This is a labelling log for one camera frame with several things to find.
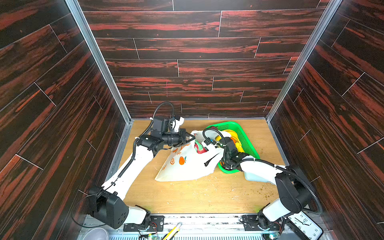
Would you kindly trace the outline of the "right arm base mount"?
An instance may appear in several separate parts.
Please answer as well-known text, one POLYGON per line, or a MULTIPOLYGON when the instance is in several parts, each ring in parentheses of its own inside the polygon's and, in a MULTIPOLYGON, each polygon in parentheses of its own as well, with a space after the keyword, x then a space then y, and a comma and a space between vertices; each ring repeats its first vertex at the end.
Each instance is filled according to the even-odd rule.
POLYGON ((243 225, 244 230, 249 231, 275 231, 281 232, 283 230, 282 220, 275 222, 267 222, 265 225, 259 223, 259 216, 256 214, 246 214, 239 218, 240 223, 243 225))

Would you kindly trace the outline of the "yellow banana bunch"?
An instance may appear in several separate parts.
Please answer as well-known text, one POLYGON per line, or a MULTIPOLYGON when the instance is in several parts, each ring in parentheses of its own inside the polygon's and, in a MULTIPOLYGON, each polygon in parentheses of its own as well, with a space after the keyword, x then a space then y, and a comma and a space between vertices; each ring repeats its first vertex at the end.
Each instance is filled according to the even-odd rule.
POLYGON ((229 133, 231 135, 231 140, 235 143, 236 149, 240 153, 244 153, 244 149, 242 147, 242 143, 240 142, 238 134, 233 130, 225 130, 225 132, 229 133))

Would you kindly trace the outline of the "green plastic basket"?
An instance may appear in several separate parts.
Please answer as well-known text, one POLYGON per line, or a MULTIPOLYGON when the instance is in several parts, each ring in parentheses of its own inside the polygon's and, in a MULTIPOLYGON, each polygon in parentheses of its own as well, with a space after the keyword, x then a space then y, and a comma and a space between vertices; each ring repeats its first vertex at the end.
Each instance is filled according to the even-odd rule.
MULTIPOLYGON (((251 143, 250 139, 248 138, 248 136, 246 135, 245 131, 243 130, 241 125, 239 125, 238 123, 233 122, 233 121, 223 122, 223 123, 219 123, 219 124, 210 125, 207 127, 207 129, 209 129, 209 128, 216 128, 218 131, 221 131, 221 132, 223 132, 224 130, 235 131, 239 136, 240 142, 242 143, 242 147, 243 147, 245 153, 247 153, 247 154, 249 154, 255 158, 260 158, 258 152, 255 150, 254 146, 252 145, 252 143, 251 143)), ((234 174, 234 173, 239 172, 239 170, 225 170, 220 165, 220 162, 218 163, 218 167, 223 173, 226 173, 226 174, 234 174)))

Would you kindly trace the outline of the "white plastic bag orange print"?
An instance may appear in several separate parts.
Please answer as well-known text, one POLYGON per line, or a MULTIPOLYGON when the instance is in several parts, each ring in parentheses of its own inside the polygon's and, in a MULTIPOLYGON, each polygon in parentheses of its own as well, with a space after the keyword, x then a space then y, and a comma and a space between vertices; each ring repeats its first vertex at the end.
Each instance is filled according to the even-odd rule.
POLYGON ((202 131, 194 130, 192 135, 196 139, 187 146, 172 148, 171 153, 155 177, 158 182, 191 181, 212 174, 215 166, 205 167, 204 163, 214 156, 224 156, 224 148, 208 144, 206 137, 219 137, 215 131, 209 130, 203 134, 202 131), (194 148, 195 141, 200 142, 208 149, 208 152, 198 154, 194 148))

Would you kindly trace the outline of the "pale blue object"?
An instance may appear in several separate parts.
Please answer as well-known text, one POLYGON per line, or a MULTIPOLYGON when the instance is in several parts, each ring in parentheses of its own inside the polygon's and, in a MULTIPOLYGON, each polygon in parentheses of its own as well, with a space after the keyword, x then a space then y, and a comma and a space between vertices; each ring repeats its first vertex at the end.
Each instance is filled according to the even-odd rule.
POLYGON ((276 173, 275 172, 244 172, 245 179, 251 182, 262 182, 276 185, 276 173))

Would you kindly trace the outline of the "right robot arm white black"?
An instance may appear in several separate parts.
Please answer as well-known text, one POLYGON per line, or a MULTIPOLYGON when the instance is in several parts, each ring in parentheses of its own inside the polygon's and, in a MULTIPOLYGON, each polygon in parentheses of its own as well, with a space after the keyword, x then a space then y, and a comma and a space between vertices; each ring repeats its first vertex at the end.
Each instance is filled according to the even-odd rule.
POLYGON ((258 224, 262 229, 267 229, 274 222, 306 209, 311 201, 317 206, 315 214, 323 212, 323 206, 316 190, 308 178, 299 168, 275 165, 265 160, 257 159, 247 153, 238 152, 235 145, 229 143, 230 138, 222 138, 218 142, 206 137, 203 145, 206 147, 219 147, 224 150, 220 156, 220 164, 227 170, 238 170, 256 175, 275 185, 279 197, 274 202, 266 205, 258 212, 258 224))

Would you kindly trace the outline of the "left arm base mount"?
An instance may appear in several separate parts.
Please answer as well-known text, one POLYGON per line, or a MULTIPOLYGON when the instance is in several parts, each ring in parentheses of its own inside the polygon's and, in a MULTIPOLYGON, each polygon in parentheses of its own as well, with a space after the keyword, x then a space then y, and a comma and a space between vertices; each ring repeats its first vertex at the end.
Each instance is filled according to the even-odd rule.
POLYGON ((162 232, 165 216, 152 215, 140 206, 129 207, 129 214, 123 224, 123 232, 162 232))

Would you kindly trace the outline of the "pink dragon fruit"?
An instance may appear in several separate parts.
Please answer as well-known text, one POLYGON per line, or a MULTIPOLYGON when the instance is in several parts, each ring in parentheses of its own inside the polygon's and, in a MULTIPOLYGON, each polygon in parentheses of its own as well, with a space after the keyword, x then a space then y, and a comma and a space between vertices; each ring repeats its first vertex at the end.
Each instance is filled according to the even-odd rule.
POLYGON ((194 145, 194 148, 196 150, 196 152, 198 154, 203 154, 203 153, 206 153, 208 152, 208 149, 206 147, 204 147, 200 142, 198 141, 195 141, 195 145, 194 145))

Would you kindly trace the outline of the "yellow utility knife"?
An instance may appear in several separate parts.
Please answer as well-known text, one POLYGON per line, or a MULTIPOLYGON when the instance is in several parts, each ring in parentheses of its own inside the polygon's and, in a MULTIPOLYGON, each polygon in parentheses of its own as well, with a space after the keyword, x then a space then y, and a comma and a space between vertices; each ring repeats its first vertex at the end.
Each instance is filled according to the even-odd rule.
POLYGON ((179 222, 172 230, 170 230, 163 238, 162 240, 171 240, 181 229, 181 226, 183 225, 182 222, 179 222))

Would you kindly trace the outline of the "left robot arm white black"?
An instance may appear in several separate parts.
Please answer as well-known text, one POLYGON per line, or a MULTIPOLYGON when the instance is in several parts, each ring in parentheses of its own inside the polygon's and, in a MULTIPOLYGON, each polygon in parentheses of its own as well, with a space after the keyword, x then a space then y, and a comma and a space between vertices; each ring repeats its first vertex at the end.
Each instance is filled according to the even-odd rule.
POLYGON ((120 169, 101 187, 90 188, 87 214, 113 229, 118 229, 123 224, 147 228, 151 212, 138 206, 127 206, 124 199, 128 190, 144 167, 165 145, 179 147, 194 140, 195 136, 185 129, 136 138, 132 155, 120 169))

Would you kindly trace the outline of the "black white clock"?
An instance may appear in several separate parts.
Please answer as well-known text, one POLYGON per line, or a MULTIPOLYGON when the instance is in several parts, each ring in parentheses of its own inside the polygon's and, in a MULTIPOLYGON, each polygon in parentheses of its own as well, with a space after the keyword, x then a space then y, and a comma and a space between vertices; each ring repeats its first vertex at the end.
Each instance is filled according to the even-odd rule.
POLYGON ((289 222, 302 240, 319 240, 323 235, 323 229, 303 212, 292 214, 289 222))

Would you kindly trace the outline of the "white bowl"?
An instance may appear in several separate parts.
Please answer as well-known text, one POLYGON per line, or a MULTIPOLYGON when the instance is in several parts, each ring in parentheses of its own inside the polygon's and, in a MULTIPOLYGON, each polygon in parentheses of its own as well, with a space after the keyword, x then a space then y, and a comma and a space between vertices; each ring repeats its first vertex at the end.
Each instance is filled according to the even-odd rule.
POLYGON ((83 240, 109 240, 109 233, 103 228, 94 228, 85 234, 83 240))

